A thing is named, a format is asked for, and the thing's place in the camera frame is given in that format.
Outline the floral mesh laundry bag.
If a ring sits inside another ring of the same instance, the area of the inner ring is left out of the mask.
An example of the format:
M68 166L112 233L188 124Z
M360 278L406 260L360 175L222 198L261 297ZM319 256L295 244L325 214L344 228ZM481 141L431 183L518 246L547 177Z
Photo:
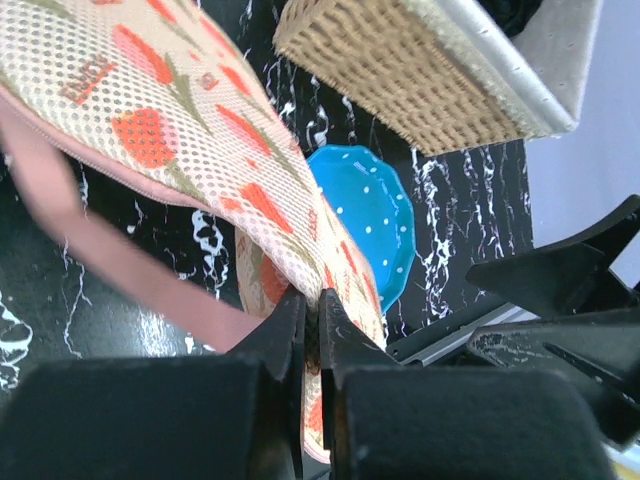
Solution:
M369 262L222 28L188 1L5 1L1 141L31 214L91 271L220 353L288 287L315 323L333 290L378 347ZM242 306L181 281L84 210L67 157L236 233Z

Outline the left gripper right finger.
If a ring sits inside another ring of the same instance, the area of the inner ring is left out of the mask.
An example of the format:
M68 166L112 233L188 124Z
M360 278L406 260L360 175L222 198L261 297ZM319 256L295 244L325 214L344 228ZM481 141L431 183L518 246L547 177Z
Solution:
M359 479L377 432L367 425L381 405L376 382L399 363L349 319L332 289L320 298L319 351L323 441L330 451L331 477Z

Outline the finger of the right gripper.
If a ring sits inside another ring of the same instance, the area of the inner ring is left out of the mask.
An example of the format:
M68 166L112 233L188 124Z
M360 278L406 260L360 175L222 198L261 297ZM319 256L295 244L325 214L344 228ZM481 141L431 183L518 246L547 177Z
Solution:
M473 265L466 280L541 318L639 305L612 263L639 233L639 197L631 195L591 227L534 250Z
M637 307L481 327L467 347L498 367L558 373L588 400L639 398Z

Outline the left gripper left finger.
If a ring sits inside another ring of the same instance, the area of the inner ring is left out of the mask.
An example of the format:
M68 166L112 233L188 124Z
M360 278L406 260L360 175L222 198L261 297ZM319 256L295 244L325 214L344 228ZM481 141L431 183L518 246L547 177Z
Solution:
M300 479L306 301L289 288L226 359L224 477Z

